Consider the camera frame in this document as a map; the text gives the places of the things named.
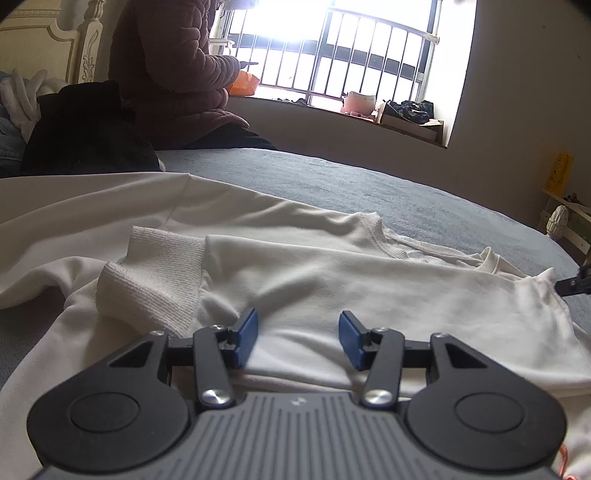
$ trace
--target cream carved headboard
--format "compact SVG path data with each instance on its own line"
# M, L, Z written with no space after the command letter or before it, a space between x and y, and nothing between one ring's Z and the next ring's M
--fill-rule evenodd
M45 69L68 83L91 82L105 1L90 0L78 29L63 31L57 26L61 0L26 0L0 23L0 70L31 78Z

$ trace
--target bed post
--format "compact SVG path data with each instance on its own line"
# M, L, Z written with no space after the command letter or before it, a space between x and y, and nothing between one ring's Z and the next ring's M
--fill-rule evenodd
M99 51L103 24L103 6L106 0L90 0L84 21L78 27L81 35L80 61L75 83L92 82L95 77L96 56Z

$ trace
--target sleeve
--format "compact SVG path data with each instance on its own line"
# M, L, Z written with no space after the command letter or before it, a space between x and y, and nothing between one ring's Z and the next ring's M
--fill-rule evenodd
M210 55L199 47L204 21L200 2L142 0L136 8L146 70L159 87L207 92L231 85L240 72L235 57Z

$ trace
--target mattress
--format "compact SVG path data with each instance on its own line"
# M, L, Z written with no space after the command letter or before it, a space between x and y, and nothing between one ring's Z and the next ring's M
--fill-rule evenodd
M552 240L500 213L431 187L362 168L276 151L162 151L168 171L189 172L259 192L342 212L377 212L396 233L463 252L493 250L521 271L554 267L574 276L576 263ZM573 320L591 332L591 299L568 297ZM37 299L0 311L0 385L61 313L49 288Z

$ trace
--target red string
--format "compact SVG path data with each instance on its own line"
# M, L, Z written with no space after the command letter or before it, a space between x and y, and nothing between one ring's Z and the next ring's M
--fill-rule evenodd
M562 457L562 464L560 465L560 470L558 470L558 476L562 480L579 480L574 475L569 475L566 478L564 478L564 473L566 472L566 465L569 462L569 450L568 450L568 448L566 448L566 445L563 443L562 445L560 445L560 448L558 449L558 451L560 452L560 456Z

